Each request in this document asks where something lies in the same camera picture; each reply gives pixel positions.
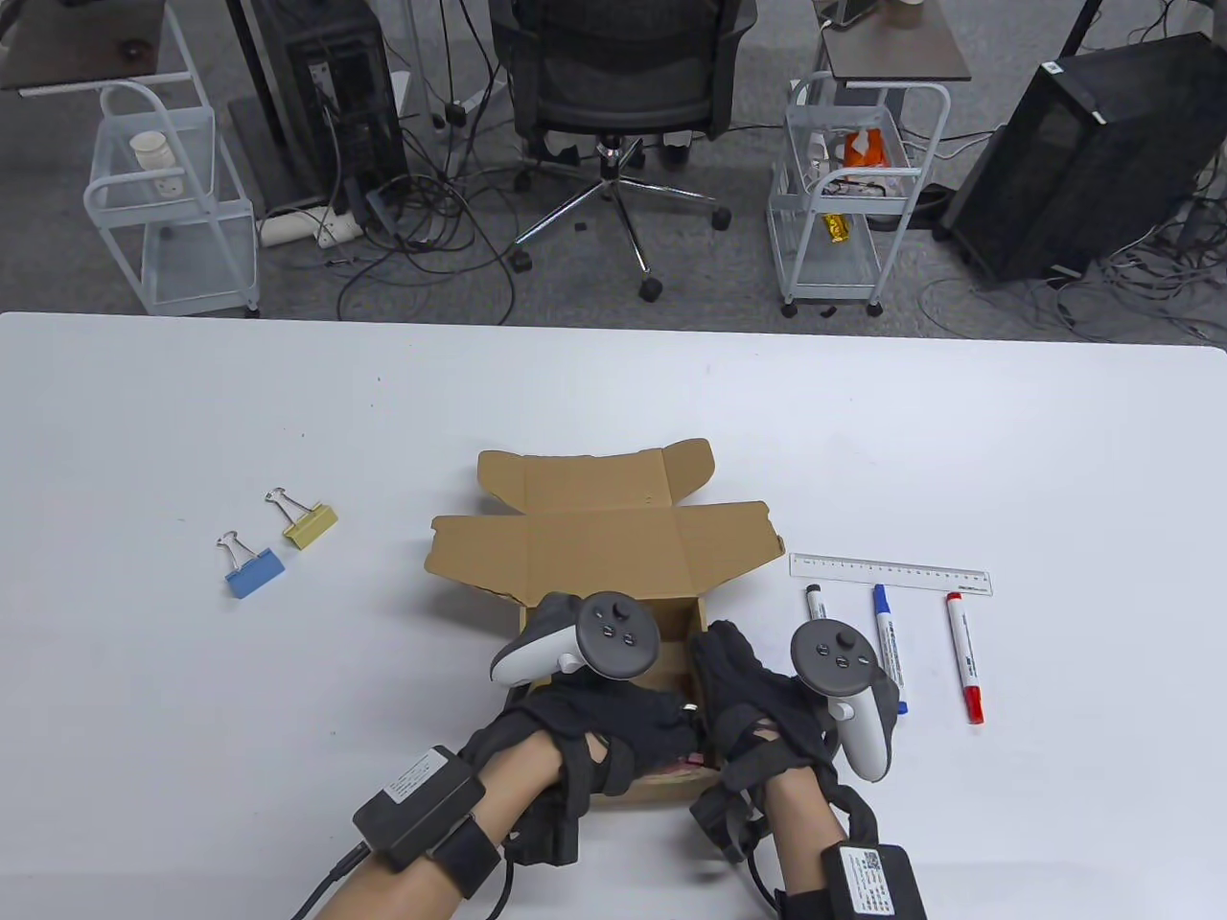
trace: label sticker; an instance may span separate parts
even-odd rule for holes
[[[886,872],[877,850],[860,846],[840,846],[839,859],[844,864],[848,877],[848,893],[852,895],[852,909],[858,914],[874,916],[894,916],[894,902],[886,884]]]
[[[396,802],[396,805],[400,805],[413,794],[415,789],[447,767],[447,763],[448,758],[432,747],[425,754],[418,757],[413,765],[405,770],[400,779],[384,786],[384,791],[388,794],[389,799]]]

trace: office chair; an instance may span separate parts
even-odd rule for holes
[[[517,245],[600,195],[612,201],[634,250],[643,275],[639,297],[654,302],[664,286],[652,274],[622,191],[710,207],[718,231],[728,229],[733,216],[713,197],[623,171],[642,150],[639,135],[702,131],[715,139],[728,130],[737,44],[758,18],[755,0],[488,2],[517,134],[530,141],[546,131],[595,135],[600,161],[599,179],[521,233]],[[524,250],[517,256],[519,269],[531,266]]]

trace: computer tower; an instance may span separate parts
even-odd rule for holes
[[[383,31],[363,0],[252,0],[288,131],[336,210],[409,172]],[[336,146],[333,131],[336,132]]]
[[[942,227],[990,281],[1081,276],[1169,220],[1227,137],[1227,52],[1201,34],[1036,72]]]

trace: whiteboard marker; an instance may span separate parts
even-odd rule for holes
[[[899,664],[899,645],[894,640],[894,619],[891,605],[886,602],[886,585],[874,585],[874,613],[877,619],[877,642],[882,648],[882,666],[899,688],[899,715],[908,711],[903,689],[903,665]]]
[[[972,725],[984,724],[984,703],[980,698],[980,675],[975,670],[975,653],[972,651],[972,631],[967,626],[963,595],[951,591],[946,595],[946,613],[950,616],[950,634],[955,639],[955,657],[958,659],[958,678],[963,682],[963,700],[967,719]]]
[[[826,619],[827,608],[822,604],[822,589],[810,585],[805,589],[805,602],[810,606],[810,619]]]

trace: red marker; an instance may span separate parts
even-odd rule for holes
[[[967,626],[963,595],[958,594],[958,591],[946,595],[946,613],[950,616],[950,634],[955,639],[955,657],[958,659],[958,677],[963,682],[967,718],[972,725],[983,725],[984,703],[980,699],[980,675],[975,670],[975,654],[972,651],[972,631]]]

